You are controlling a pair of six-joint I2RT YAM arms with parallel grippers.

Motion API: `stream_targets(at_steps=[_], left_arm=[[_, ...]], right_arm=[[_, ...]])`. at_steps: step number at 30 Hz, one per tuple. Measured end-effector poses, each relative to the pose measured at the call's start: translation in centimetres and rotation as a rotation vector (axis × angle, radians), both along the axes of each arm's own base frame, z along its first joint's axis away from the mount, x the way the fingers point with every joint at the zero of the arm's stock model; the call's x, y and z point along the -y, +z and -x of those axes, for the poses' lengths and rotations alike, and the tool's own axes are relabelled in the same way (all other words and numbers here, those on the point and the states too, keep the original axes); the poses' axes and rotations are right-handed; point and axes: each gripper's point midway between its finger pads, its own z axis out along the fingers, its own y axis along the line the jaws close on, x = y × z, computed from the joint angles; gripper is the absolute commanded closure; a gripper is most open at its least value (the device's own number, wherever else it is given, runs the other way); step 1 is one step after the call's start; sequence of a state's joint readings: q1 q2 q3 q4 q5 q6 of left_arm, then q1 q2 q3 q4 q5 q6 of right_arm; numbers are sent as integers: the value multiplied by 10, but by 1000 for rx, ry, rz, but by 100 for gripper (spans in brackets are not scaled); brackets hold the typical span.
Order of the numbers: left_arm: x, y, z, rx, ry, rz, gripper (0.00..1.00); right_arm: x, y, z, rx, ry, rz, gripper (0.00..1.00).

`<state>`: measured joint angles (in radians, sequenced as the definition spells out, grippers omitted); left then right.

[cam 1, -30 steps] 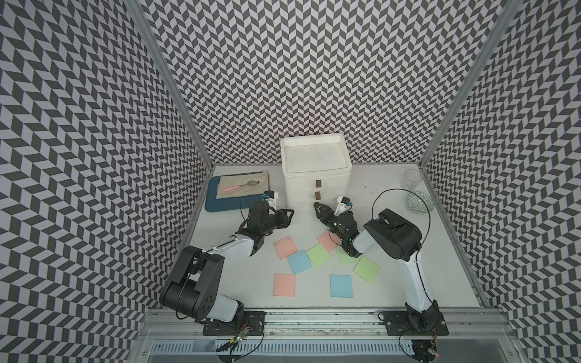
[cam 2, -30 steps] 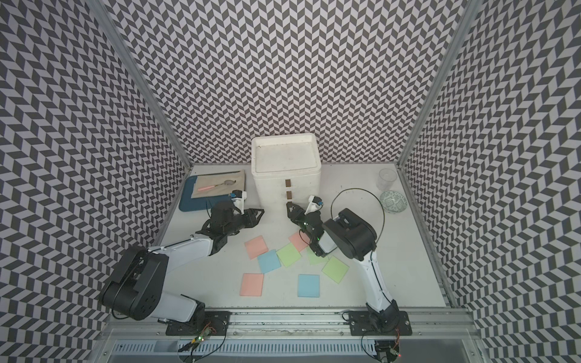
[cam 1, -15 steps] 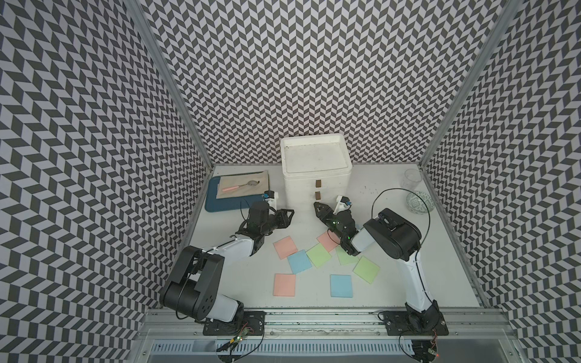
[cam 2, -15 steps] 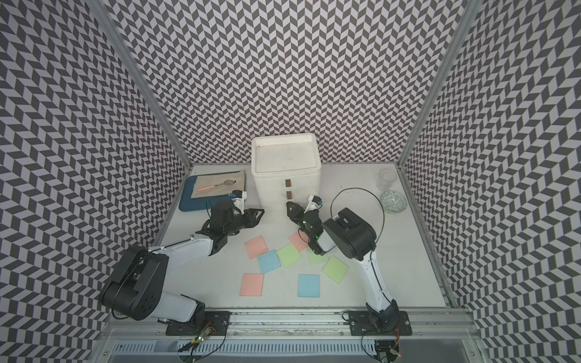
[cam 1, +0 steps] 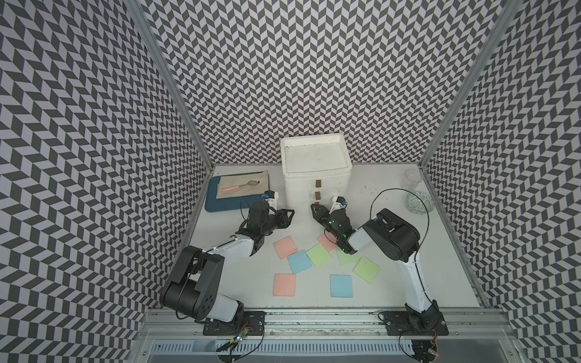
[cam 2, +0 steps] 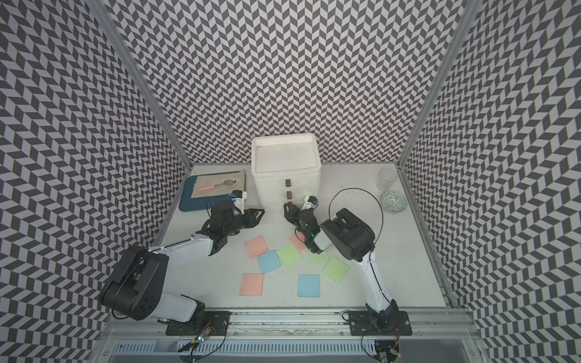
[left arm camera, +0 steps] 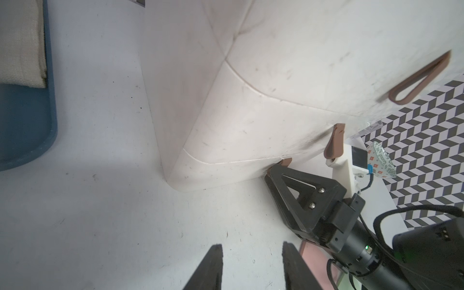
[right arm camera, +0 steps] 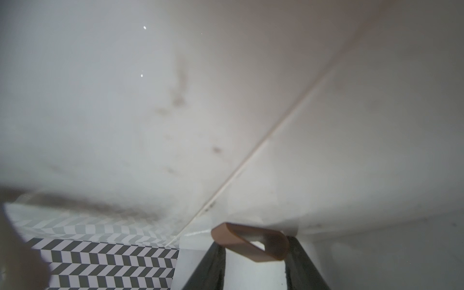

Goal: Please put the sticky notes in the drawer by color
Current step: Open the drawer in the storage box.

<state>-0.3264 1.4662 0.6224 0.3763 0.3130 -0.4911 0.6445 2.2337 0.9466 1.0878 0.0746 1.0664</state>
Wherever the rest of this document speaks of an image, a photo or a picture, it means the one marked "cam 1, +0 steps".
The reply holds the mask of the blue sticky note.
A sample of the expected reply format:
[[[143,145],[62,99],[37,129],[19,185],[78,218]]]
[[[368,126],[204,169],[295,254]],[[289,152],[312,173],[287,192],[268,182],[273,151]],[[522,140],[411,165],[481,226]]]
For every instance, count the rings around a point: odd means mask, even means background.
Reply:
[[[291,254],[287,261],[289,263],[290,269],[294,275],[304,272],[313,267],[310,258],[307,256],[305,250],[300,250],[294,254]]]
[[[353,298],[353,281],[350,275],[330,276],[331,297]]]

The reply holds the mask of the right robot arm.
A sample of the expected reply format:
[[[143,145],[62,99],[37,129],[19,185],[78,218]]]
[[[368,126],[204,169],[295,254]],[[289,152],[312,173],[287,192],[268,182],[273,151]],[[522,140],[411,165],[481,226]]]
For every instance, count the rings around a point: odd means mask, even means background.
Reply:
[[[405,309],[413,332],[434,330],[440,323],[437,301],[429,294],[420,265],[420,233],[416,227],[392,211],[383,209],[359,228],[351,225],[346,208],[334,204],[331,209],[312,204],[313,219],[331,233],[337,246],[353,255],[369,245],[375,245],[398,265],[405,287]]]

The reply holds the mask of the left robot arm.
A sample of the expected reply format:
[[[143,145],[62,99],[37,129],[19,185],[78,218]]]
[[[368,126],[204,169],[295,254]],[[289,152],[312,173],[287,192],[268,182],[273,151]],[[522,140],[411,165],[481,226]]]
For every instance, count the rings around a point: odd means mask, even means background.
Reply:
[[[239,325],[244,304],[219,293],[222,270],[226,263],[252,257],[267,236],[291,225],[295,211],[277,210],[275,205],[273,198],[255,202],[225,243],[208,250],[185,247],[160,292],[160,304],[173,310],[179,319],[212,319]]]

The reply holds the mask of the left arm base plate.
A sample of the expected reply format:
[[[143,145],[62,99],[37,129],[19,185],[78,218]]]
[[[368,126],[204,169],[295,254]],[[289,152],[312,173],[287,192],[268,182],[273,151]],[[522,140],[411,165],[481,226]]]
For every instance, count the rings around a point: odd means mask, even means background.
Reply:
[[[265,319],[265,311],[244,311],[232,322],[207,319],[204,322],[203,335],[217,337],[234,337],[239,334],[243,334],[245,337],[261,336],[264,333]]]

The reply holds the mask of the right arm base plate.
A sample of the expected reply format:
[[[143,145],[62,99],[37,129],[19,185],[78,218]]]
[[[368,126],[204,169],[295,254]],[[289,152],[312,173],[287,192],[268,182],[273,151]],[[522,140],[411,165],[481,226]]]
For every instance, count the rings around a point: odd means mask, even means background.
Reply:
[[[399,335],[417,335],[446,337],[449,329],[441,312],[425,312],[418,314],[404,311],[383,311],[380,313],[387,334],[392,337]]]

